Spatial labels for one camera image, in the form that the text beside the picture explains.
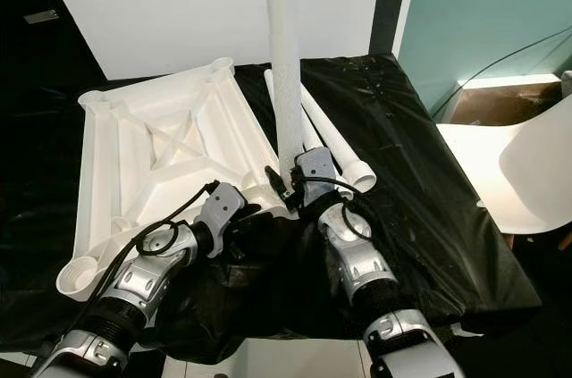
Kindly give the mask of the white shell chair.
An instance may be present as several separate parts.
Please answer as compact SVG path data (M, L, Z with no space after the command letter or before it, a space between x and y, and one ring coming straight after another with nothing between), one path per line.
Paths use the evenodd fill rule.
M522 123L437 129L499 231L572 223L572 96Z

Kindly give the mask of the small grey metal plate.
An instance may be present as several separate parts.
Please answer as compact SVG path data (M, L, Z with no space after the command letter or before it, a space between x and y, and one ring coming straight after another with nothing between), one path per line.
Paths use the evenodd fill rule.
M38 24L46 21L53 21L60 18L60 14L55 10L45 10L24 15L23 19L28 24Z

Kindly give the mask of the white plastic table top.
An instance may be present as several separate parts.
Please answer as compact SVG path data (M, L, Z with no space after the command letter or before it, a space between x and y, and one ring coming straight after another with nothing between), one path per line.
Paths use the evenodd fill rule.
M78 100L85 113L75 240L57 291L88 299L103 271L140 228L185 204L198 189L236 186L249 203L286 217L270 185L278 156L234 79L230 58Z

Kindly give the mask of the large white backdrop panel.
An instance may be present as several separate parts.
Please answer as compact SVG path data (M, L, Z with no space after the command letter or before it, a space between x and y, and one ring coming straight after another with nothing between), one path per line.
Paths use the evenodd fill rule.
M271 59L266 0L63 0L111 80ZM301 58L364 55L375 0L297 0Z

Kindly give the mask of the black table cloth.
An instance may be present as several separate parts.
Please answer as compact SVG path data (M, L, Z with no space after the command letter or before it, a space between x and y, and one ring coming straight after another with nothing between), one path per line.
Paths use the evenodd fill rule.
M541 300L501 231L389 53L304 59L301 79L379 182L366 201L383 224L379 249L431 324L501 336ZM93 84L32 85L4 97L0 349L38 352L81 304L55 288L72 255L83 112ZM311 224L260 231L268 261L209 265L177 277L149 332L167 355L216 365L247 339L354 339L363 329L332 280Z

